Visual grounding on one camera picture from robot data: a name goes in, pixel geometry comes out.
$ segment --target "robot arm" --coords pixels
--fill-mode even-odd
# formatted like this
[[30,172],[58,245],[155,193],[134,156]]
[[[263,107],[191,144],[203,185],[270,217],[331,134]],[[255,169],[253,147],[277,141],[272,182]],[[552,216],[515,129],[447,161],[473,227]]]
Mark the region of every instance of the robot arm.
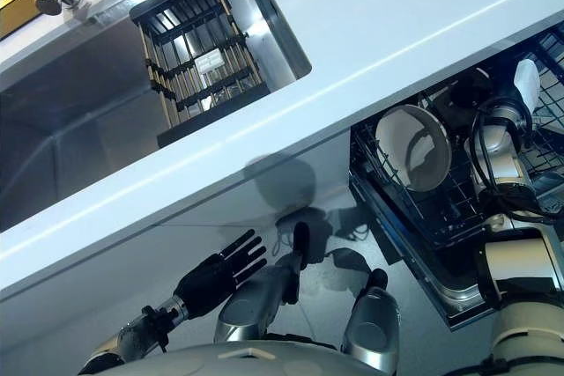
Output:
[[253,230],[245,232],[223,251],[201,262],[156,309],[144,307],[141,315],[94,351],[79,374],[95,374],[139,360],[158,346],[164,351],[169,332],[185,320],[209,313],[266,264],[264,258],[257,260],[266,251],[264,247],[251,252],[261,242],[260,237],[250,240],[254,234]]
[[539,78],[531,60],[517,64],[514,78],[498,82],[499,96],[480,106],[465,149],[471,177],[486,215],[486,236],[476,253],[479,290],[500,310],[492,355],[450,376],[562,374],[564,366],[564,257],[553,222],[545,213],[517,157]]

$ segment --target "floor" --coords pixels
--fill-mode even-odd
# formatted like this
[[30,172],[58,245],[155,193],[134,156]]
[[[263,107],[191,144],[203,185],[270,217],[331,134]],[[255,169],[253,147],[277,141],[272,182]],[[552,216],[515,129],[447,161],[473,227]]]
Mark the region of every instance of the floor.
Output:
[[[441,375],[485,358],[493,316],[451,333],[404,263],[387,264],[355,206],[348,189],[341,188],[305,210],[279,220],[276,228],[259,229],[268,248],[269,262],[290,250],[288,235],[297,219],[310,223],[315,235],[310,264],[301,274],[300,301],[294,306],[280,307],[269,330],[340,346],[355,295],[366,282],[368,271],[378,267],[388,272],[388,291],[401,310],[398,375]],[[181,225],[170,225],[168,230],[186,233]],[[233,236],[242,232],[240,227],[223,231],[231,231]],[[204,228],[200,232],[200,236],[205,236]],[[166,299],[174,282],[153,281],[150,289],[92,310],[30,343],[6,351],[0,358],[0,372],[3,376],[76,374],[88,351],[115,332],[118,322],[132,319],[147,302],[156,306]],[[218,313],[219,308],[203,318],[183,323],[170,335],[169,349],[210,342]]]

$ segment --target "wire rack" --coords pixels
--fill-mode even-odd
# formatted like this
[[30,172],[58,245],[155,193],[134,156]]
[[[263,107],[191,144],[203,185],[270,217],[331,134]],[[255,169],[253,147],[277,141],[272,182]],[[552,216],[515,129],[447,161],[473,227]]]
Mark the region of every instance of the wire rack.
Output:
[[[520,152],[530,177],[534,180],[546,172],[564,174],[564,23],[502,52],[513,62],[523,58],[535,61],[541,79],[541,93],[533,114],[534,135],[529,148]],[[500,61],[488,60],[488,63]],[[456,82],[456,76],[434,87],[444,90]],[[434,108],[434,94],[418,93],[408,102]],[[399,180],[397,170],[388,161],[375,138],[376,126],[383,111],[360,122],[352,129],[352,162],[362,164],[383,190],[390,205],[411,222],[432,248],[451,247],[482,232],[484,216],[480,211],[470,179],[470,160],[462,140],[451,139],[452,164],[442,184],[425,193],[409,190]]]
[[227,0],[148,0],[131,10],[169,144],[269,93]]

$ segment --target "sink basin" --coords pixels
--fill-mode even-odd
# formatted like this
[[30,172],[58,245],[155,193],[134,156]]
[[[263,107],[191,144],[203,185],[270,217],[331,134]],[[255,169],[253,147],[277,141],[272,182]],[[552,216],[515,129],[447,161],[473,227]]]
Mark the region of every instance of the sink basin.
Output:
[[[159,149],[167,120],[122,0],[2,73],[0,231]],[[270,93],[311,70],[275,0],[228,0]]]

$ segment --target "cable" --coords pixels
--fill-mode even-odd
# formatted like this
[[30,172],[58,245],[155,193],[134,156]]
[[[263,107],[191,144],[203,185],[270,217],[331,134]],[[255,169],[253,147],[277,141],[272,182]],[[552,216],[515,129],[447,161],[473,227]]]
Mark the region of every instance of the cable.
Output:
[[480,365],[471,365],[461,369],[453,370],[445,373],[443,376],[464,376],[466,374],[503,374],[509,373],[513,367],[518,365],[532,365],[546,363],[550,365],[564,365],[564,358],[552,356],[530,356],[505,360],[503,358],[492,360],[491,358],[484,360]]
[[[522,204],[516,201],[516,199],[512,199],[508,196],[507,193],[502,193],[495,181],[494,169],[492,167],[492,162],[489,157],[489,153],[486,147],[486,141],[484,136],[484,127],[486,123],[486,114],[490,112],[489,108],[491,105],[499,106],[505,105],[513,107],[517,110],[517,112],[525,119],[525,134],[530,134],[532,132],[532,117],[531,112],[525,106],[522,100],[516,100],[510,97],[505,96],[498,96],[493,97],[484,101],[480,107],[476,115],[474,116],[474,120],[471,125],[471,132],[469,136],[469,150],[471,156],[471,162],[478,174],[479,178],[482,180],[483,184],[486,186],[486,190],[489,191],[489,195],[492,197],[490,201],[496,201],[500,208],[506,213],[509,217],[520,220],[524,222],[531,222],[531,223],[540,223],[540,224],[553,224],[555,220],[561,219],[564,217],[564,211],[559,210],[556,213],[546,212],[541,210],[540,208],[532,208],[527,204]],[[478,154],[476,152],[476,135],[478,134],[479,137],[479,145],[482,153],[482,157],[484,158],[484,162],[486,164],[487,175],[482,169],[482,165],[479,162]],[[530,213],[534,213],[538,216],[523,216],[520,214],[515,213],[511,206],[517,208],[518,210],[528,211]]]

